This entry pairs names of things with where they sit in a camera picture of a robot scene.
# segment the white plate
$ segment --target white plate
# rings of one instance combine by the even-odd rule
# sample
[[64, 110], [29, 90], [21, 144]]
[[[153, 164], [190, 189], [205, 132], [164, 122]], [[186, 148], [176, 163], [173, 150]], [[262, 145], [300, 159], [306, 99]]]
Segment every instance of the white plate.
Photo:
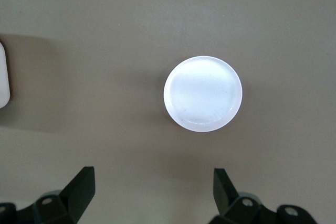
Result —
[[163, 91], [169, 115], [180, 126], [196, 132], [214, 131], [237, 114], [243, 89], [226, 62], [197, 56], [177, 65]]
[[6, 65], [5, 50], [0, 43], [0, 108], [5, 106], [9, 101], [9, 83]]

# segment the white object with rounded corner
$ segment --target white object with rounded corner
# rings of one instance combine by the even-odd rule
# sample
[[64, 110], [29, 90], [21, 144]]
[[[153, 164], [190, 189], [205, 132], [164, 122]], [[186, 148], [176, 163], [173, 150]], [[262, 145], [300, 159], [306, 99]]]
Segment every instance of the white object with rounded corner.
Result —
[[0, 108], [8, 103], [10, 96], [5, 49], [0, 43]]
[[164, 104], [180, 126], [196, 132], [219, 129], [232, 120], [242, 103], [243, 89], [226, 62], [197, 56], [177, 65], [164, 86]]

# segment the gray table surface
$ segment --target gray table surface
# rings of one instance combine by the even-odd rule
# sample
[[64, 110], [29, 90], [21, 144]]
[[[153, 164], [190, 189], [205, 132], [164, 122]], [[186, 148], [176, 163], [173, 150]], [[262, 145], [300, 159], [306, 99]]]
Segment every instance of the gray table surface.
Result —
[[[336, 0], [0, 0], [12, 98], [0, 201], [25, 207], [96, 169], [85, 223], [199, 223], [214, 167], [275, 210], [335, 223]], [[196, 133], [167, 114], [181, 61], [228, 62], [243, 103]]]

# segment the screw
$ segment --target screw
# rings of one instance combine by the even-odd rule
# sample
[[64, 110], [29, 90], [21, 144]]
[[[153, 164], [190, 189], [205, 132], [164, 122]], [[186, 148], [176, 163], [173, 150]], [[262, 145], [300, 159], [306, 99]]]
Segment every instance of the screw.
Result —
[[253, 202], [250, 199], [243, 199], [243, 204], [247, 207], [253, 206]]
[[51, 199], [51, 198], [46, 198], [46, 199], [44, 199], [44, 200], [42, 201], [42, 205], [49, 204], [49, 203], [52, 202], [52, 200], [53, 200], [53, 199]]
[[287, 214], [291, 215], [291, 216], [297, 216], [299, 215], [299, 213], [292, 207], [286, 207], [285, 211]]

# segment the black bracket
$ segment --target black bracket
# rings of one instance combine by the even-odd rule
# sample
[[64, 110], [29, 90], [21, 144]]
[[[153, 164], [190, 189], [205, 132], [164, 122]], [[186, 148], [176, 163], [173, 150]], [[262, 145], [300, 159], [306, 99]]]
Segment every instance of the black bracket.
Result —
[[239, 195], [224, 169], [214, 171], [213, 194], [219, 215], [209, 224], [317, 224], [298, 206], [282, 205], [273, 212], [254, 197]]
[[22, 210], [0, 203], [0, 224], [76, 224], [95, 195], [94, 171], [84, 167], [58, 195], [43, 196]]

